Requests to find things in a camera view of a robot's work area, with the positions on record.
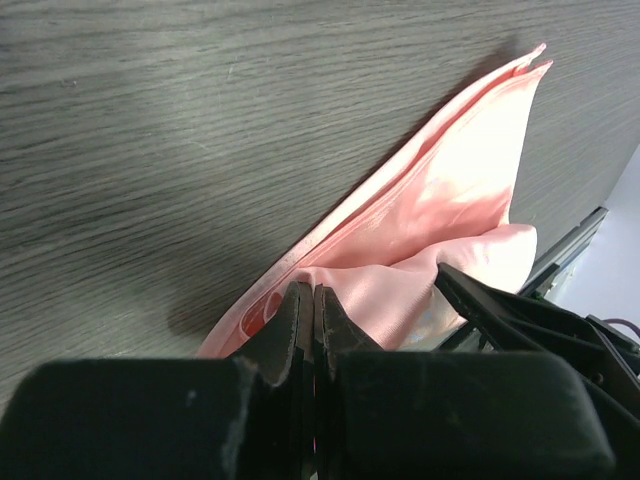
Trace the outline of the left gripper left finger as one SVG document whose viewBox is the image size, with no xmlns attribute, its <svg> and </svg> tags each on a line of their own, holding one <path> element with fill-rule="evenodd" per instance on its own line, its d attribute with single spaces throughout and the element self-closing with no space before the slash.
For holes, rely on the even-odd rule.
<svg viewBox="0 0 640 480">
<path fill-rule="evenodd" d="M 5 479 L 308 479 L 314 473 L 314 302 L 217 360 L 58 360 L 32 370 L 1 420 Z"/>
</svg>

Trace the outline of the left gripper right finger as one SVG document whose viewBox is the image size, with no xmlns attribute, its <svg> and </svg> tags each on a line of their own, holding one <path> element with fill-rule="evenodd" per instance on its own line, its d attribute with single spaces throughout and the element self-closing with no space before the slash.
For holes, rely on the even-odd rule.
<svg viewBox="0 0 640 480">
<path fill-rule="evenodd" d="M 387 352 L 320 291 L 322 479 L 610 479 L 618 460 L 577 373 L 542 352 Z"/>
</svg>

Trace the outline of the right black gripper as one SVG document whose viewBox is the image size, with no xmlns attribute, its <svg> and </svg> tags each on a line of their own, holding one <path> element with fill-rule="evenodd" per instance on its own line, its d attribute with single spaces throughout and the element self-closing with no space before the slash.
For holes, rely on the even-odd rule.
<svg viewBox="0 0 640 480">
<path fill-rule="evenodd" d="M 592 317 L 492 287 L 441 263 L 435 286 L 498 350 L 547 351 L 565 360 L 591 393 L 639 398 L 639 345 Z"/>
</svg>

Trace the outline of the pink satin napkin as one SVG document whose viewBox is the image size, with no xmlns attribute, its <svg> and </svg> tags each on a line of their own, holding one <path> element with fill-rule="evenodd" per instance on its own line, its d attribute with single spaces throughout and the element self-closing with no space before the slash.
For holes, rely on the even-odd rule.
<svg viewBox="0 0 640 480">
<path fill-rule="evenodd" d="M 460 324 L 456 314 L 431 311 L 440 263 L 518 291 L 537 232 L 511 223 L 509 212 L 548 68 L 533 50 L 457 94 L 222 315 L 199 355 L 239 349 L 274 317 L 294 281 L 333 289 L 348 317 L 390 350 Z"/>
</svg>

